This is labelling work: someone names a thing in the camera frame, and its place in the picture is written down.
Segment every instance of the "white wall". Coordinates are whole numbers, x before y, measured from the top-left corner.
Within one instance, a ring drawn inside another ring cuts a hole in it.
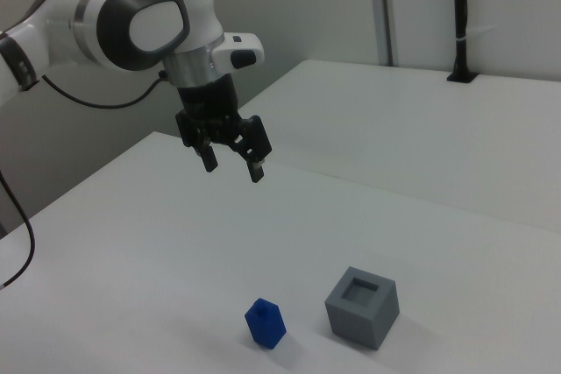
[[[468,0],[472,70],[561,81],[558,0]],[[396,65],[451,70],[453,0],[393,0]]]
[[[235,74],[243,104],[306,59],[380,63],[373,0],[215,0],[227,32],[256,33],[266,62]]]
[[[0,28],[17,21],[32,1],[0,0]],[[373,0],[216,0],[216,9],[226,31],[254,32],[266,49],[264,65],[235,76],[242,104],[302,60],[380,62]],[[125,102],[144,91],[156,72],[81,67],[50,76],[87,101]],[[132,109],[102,111],[71,103],[41,83],[0,108],[0,169],[34,215],[148,133],[176,135],[179,109],[171,87],[158,87]],[[0,223],[7,231],[20,224],[4,192]]]

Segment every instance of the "black cable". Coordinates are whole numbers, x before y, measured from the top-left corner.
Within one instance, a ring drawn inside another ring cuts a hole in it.
[[[150,85],[150,87],[146,90],[146,92],[143,95],[141,95],[140,97],[138,97],[136,100],[126,102],[124,104],[102,105],[102,104],[94,104],[92,102],[85,102],[85,101],[80,100],[80,99],[78,99],[74,96],[71,96],[69,93],[67,93],[64,90],[62,90],[61,88],[59,88],[49,78],[47,78],[46,76],[43,76],[43,81],[45,81],[56,92],[58,92],[61,95],[64,95],[70,101],[77,102],[81,105],[85,105],[86,107],[90,107],[92,109],[124,109],[126,107],[131,107],[132,105],[138,104],[139,102],[144,100],[147,96],[149,96],[152,93],[152,91],[154,91],[154,88],[156,88],[160,82],[165,81],[166,79],[167,79],[166,73],[164,71],[161,71],[160,72],[160,77],[156,81],[154,81],[152,83],[152,85]]]
[[[25,272],[25,270],[29,267],[29,264],[32,262],[33,255],[35,254],[35,234],[33,234],[33,227],[31,225],[31,223],[29,222],[29,218],[25,214],[24,209],[19,204],[18,199],[16,199],[15,194],[11,191],[10,186],[8,186],[8,183],[6,182],[6,179],[2,175],[2,171],[0,171],[0,183],[2,183],[2,186],[6,190],[6,193],[10,196],[10,199],[11,199],[12,203],[14,204],[14,206],[18,210],[19,214],[21,215],[22,219],[24,220],[25,226],[27,227],[27,231],[29,232],[29,241],[30,241],[29,256],[28,256],[27,260],[25,261],[25,263],[21,267],[21,269],[18,271],[18,273],[16,273],[9,280],[7,280],[6,282],[4,282],[3,284],[0,285],[0,290],[2,290],[6,286],[11,284],[14,280],[19,278],[22,275],[22,273]]]

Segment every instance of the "hollow gray cube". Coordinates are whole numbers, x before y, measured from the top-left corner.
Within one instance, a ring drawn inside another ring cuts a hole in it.
[[[339,280],[325,307],[333,333],[376,350],[400,313],[395,282],[354,267]]]

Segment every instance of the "gray cube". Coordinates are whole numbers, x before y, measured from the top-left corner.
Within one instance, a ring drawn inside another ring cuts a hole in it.
[[[395,282],[354,267],[339,280],[325,307],[333,333],[376,350],[400,313]]]

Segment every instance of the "square hole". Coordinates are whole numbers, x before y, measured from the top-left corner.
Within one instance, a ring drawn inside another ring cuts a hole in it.
[[[376,291],[378,291],[377,285],[355,278],[344,292],[343,298],[360,306],[367,307]]]

